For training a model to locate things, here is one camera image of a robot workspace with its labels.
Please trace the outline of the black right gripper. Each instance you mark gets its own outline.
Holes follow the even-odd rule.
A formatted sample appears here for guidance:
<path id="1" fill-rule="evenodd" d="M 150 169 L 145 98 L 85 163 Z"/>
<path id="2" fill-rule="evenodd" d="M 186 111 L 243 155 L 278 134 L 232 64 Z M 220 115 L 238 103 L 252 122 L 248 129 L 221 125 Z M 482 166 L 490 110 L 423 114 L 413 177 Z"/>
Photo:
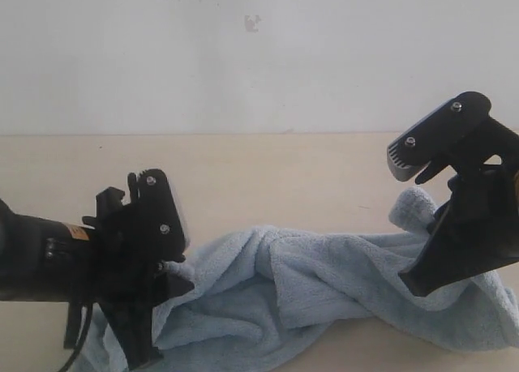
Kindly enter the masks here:
<path id="1" fill-rule="evenodd" d="M 418 257 L 398 272 L 417 297 L 518 262 L 518 134 L 487 118 L 440 156 L 455 176 Z"/>

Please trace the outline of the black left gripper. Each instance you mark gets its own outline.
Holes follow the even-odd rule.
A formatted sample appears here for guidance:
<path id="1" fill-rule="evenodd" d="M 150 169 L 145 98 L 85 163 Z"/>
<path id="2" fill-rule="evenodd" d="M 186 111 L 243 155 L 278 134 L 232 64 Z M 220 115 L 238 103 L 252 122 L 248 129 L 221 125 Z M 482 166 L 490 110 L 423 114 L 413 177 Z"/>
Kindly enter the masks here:
<path id="1" fill-rule="evenodd" d="M 83 218 L 89 239 L 76 256 L 71 299 L 99 305 L 129 371 L 143 370 L 163 360 L 152 342 L 154 308 L 194 290 L 194 269 L 150 256 L 139 239 L 129 188 L 102 190 L 96 206 L 94 216 Z"/>

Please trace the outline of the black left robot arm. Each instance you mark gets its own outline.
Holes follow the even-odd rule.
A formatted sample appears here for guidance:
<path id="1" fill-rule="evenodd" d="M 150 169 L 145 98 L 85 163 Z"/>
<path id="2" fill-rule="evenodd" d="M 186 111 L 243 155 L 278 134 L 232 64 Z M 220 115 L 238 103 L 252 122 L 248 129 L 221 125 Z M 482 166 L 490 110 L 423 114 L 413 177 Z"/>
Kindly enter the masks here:
<path id="1" fill-rule="evenodd" d="M 65 302 L 64 345 L 78 353 L 99 307 L 130 370 L 161 359 L 152 313 L 189 293 L 192 281 L 170 272 L 185 259 L 186 238 L 171 196 L 114 187 L 97 195 L 97 213 L 67 224 L 1 207 L 3 301 Z"/>

